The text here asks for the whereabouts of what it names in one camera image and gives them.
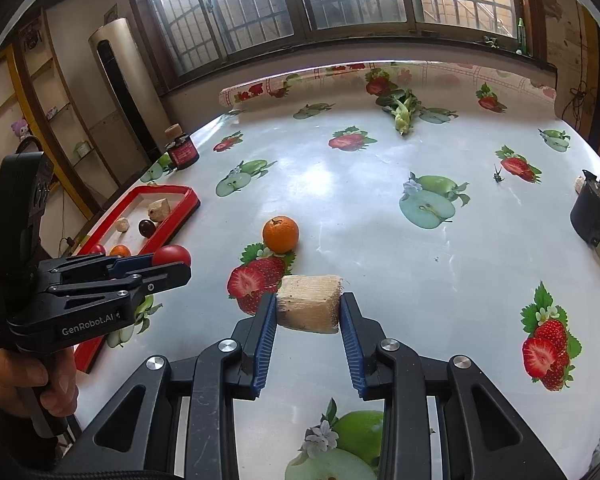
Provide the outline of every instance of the red tomato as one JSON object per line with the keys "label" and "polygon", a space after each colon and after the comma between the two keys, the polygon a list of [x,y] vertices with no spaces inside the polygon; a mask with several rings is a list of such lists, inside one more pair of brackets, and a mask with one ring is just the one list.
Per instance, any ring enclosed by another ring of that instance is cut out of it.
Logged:
{"label": "red tomato", "polygon": [[104,248],[103,244],[95,244],[89,254],[107,254],[107,250]]}
{"label": "red tomato", "polygon": [[175,262],[182,262],[191,266],[191,255],[181,245],[165,245],[154,253],[154,257],[151,259],[152,266],[172,264]]}

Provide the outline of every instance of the silver screw head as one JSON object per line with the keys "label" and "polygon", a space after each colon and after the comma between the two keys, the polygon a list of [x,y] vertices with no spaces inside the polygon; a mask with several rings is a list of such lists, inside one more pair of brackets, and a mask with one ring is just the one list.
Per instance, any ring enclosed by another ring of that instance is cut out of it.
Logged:
{"label": "silver screw head", "polygon": [[238,343],[233,339],[222,339],[218,343],[218,349],[221,352],[233,352],[236,348],[238,348]]}
{"label": "silver screw head", "polygon": [[159,355],[154,355],[146,360],[146,367],[149,370],[159,370],[164,366],[164,359]]}
{"label": "silver screw head", "polygon": [[395,352],[398,348],[400,348],[400,342],[396,341],[395,339],[382,339],[380,346],[382,349],[387,350],[388,352]]}
{"label": "silver screw head", "polygon": [[458,368],[468,368],[471,366],[471,359],[469,359],[466,355],[457,355],[454,357],[453,362]]}

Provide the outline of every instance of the fruit-patterned tablecloth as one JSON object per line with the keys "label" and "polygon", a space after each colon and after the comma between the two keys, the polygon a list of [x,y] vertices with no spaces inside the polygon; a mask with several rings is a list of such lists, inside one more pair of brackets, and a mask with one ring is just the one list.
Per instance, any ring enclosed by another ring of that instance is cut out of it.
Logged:
{"label": "fruit-patterned tablecloth", "polygon": [[[192,278],[80,378],[80,422],[146,357],[186,358],[228,337],[285,273],[336,274],[388,336],[475,361],[579,478],[600,459],[600,257],[569,214],[576,177],[600,175],[600,158],[556,118],[554,97],[512,73],[431,62],[223,91],[227,113],[192,136],[200,160],[158,181],[202,201],[174,240]],[[277,215],[299,225],[295,251],[262,242]],[[352,388],[340,335],[279,328],[260,399],[235,405],[240,477],[371,480],[381,410]]]}

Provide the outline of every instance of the window frame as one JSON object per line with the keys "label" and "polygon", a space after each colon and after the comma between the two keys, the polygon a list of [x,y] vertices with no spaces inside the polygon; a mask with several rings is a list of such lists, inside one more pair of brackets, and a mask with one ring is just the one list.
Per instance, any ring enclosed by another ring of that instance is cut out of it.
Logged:
{"label": "window frame", "polygon": [[[131,9],[138,26],[141,41],[145,44],[149,62],[157,75],[161,93],[167,93],[174,88],[213,73],[227,65],[243,62],[248,59],[261,57],[288,48],[305,44],[321,43],[329,40],[345,38],[432,38],[435,40],[464,41],[468,43],[483,43],[484,36],[497,38],[498,44],[504,50],[515,52],[518,39],[494,32],[476,28],[449,25],[446,23],[426,23],[416,20],[413,0],[403,0],[406,13],[405,22],[362,23],[343,25],[330,28],[312,28],[310,13],[311,4],[308,0],[285,0],[293,34],[284,38],[256,44],[236,52],[227,52],[220,31],[216,24],[214,9],[209,8],[211,0],[199,0],[205,22],[211,34],[213,44],[218,52],[218,58],[194,68],[189,72],[178,75],[171,54],[160,31],[156,13],[151,0],[129,0]],[[536,59],[546,60],[546,29],[544,27],[544,11],[541,0],[513,0],[515,20],[522,17],[527,34],[528,55]]]}

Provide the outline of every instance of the purple stuffed toy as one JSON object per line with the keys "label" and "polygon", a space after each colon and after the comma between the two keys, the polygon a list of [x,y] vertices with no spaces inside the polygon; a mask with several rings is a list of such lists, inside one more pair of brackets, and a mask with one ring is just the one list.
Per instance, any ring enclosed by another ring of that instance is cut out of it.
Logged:
{"label": "purple stuffed toy", "polygon": [[24,119],[12,123],[11,129],[13,130],[13,133],[16,134],[16,137],[18,137],[18,140],[22,140],[24,137],[31,135],[29,124]]}

